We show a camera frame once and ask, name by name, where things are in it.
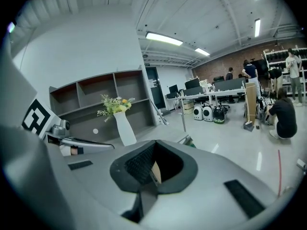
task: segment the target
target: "door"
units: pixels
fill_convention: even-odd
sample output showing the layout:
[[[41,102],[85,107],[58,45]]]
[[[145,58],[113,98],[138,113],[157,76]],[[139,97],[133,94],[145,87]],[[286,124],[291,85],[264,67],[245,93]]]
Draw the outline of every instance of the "door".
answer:
[[[146,68],[150,89],[153,94],[153,102],[158,109],[165,108],[165,102],[158,78],[157,69],[155,67]]]

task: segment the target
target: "fluorescent light fixture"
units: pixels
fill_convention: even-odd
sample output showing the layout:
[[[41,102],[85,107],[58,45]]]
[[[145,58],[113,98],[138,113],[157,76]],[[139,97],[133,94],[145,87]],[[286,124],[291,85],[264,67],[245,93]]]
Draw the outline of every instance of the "fluorescent light fixture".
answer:
[[[201,54],[203,54],[205,56],[209,56],[210,55],[209,53],[207,53],[206,51],[204,51],[204,50],[202,50],[200,48],[197,48],[195,51],[198,52],[198,53],[201,53]]]
[[[14,30],[14,28],[15,28],[15,25],[14,25],[13,22],[11,22],[11,23],[9,24],[9,26],[8,26],[8,31],[9,31],[9,33],[11,33],[11,32]]]
[[[255,37],[258,37],[260,33],[260,19],[255,20]]]
[[[180,46],[183,43],[183,42],[181,42],[177,39],[174,39],[174,38],[171,38],[171,37],[168,37],[168,36],[163,36],[163,35],[160,35],[160,34],[157,34],[157,33],[147,33],[146,38],[152,39],[152,40],[157,40],[157,41],[162,41],[162,42],[169,43],[169,44],[174,44],[174,45],[177,45],[177,46]]]

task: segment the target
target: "black t-shirt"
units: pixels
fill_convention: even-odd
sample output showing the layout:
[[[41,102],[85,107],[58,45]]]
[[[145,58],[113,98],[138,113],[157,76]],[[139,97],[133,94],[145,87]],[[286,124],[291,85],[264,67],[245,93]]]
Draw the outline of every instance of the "black t-shirt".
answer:
[[[269,70],[269,74],[270,74],[271,79],[277,79],[280,76],[282,76],[283,73],[282,73],[282,70],[277,69],[277,68],[273,68],[273,69]]]
[[[233,78],[232,73],[227,73],[225,80],[231,80]]]
[[[295,110],[289,98],[280,99],[269,110],[271,115],[277,115],[277,134],[281,138],[291,138],[297,132]]]
[[[246,65],[244,66],[245,72],[251,76],[251,78],[255,78],[256,77],[256,67],[252,64]]]

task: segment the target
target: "white sneaker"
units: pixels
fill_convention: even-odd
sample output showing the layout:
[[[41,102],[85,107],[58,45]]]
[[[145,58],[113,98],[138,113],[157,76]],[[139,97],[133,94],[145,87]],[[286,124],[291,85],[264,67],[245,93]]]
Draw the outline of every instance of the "white sneaker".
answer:
[[[270,135],[273,136],[275,139],[279,139],[279,136],[276,133],[276,130],[270,130]]]

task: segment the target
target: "brick wall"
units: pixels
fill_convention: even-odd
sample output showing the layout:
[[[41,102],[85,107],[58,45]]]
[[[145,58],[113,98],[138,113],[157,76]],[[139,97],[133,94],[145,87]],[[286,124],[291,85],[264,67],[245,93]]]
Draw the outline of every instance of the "brick wall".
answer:
[[[295,48],[297,45],[300,48],[307,47],[307,43],[303,38],[293,38],[289,40],[278,40],[280,45],[283,46],[284,49]],[[217,58],[208,63],[205,63],[199,67],[194,68],[193,75],[194,77],[198,76],[200,80],[208,79],[209,82],[213,82],[213,78],[217,76],[226,76],[228,72],[228,68],[232,67],[234,69],[233,75],[234,78],[237,78],[239,73],[242,73],[243,70],[243,61],[245,59],[254,60],[262,59],[261,54],[265,49],[271,50],[282,50],[281,46],[275,46],[275,41],[253,46],[247,49],[243,49],[237,51],[235,53]],[[267,82],[261,82],[263,87],[267,87]]]

